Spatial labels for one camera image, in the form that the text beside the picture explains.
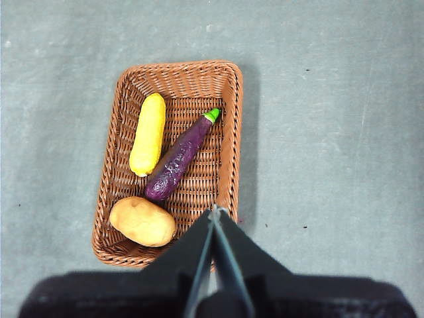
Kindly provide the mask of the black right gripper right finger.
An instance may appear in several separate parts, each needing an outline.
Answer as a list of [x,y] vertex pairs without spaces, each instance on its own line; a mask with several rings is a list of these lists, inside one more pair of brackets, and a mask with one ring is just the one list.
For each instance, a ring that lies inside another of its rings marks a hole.
[[215,210],[215,221],[221,284],[243,283],[250,292],[294,290],[294,275],[249,238],[225,209]]

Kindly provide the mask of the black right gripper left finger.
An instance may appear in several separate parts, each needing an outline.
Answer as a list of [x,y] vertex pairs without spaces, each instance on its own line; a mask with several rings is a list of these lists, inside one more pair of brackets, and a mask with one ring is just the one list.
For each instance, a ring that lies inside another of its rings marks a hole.
[[187,298],[211,238],[210,210],[141,272],[141,292],[159,298]]

